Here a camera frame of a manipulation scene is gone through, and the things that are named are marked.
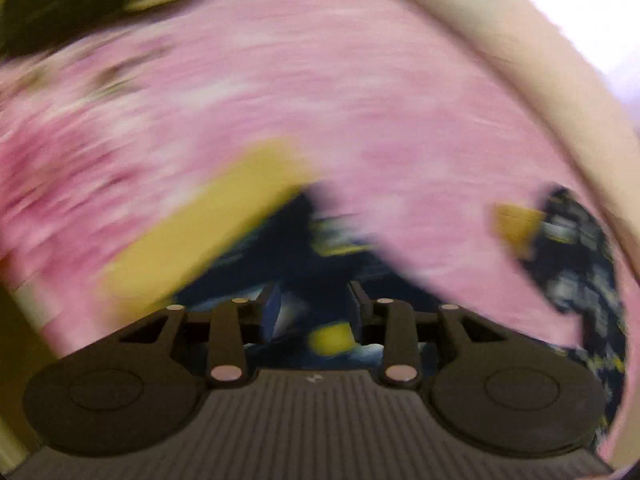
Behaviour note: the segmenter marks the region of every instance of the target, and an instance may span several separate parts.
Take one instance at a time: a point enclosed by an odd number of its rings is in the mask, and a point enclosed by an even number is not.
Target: pink fabric
[[[466,47],[401,0],[197,0],[106,41],[1,72],[0,233],[14,281],[51,312],[68,352],[103,335],[100,271],[249,143],[289,136],[401,269],[461,304],[558,344],[577,341],[490,226],[495,202],[534,205],[551,182],[589,199],[541,127]],[[99,73],[131,57],[117,91]],[[633,338],[640,296],[619,261]],[[631,391],[637,373],[630,358]]]

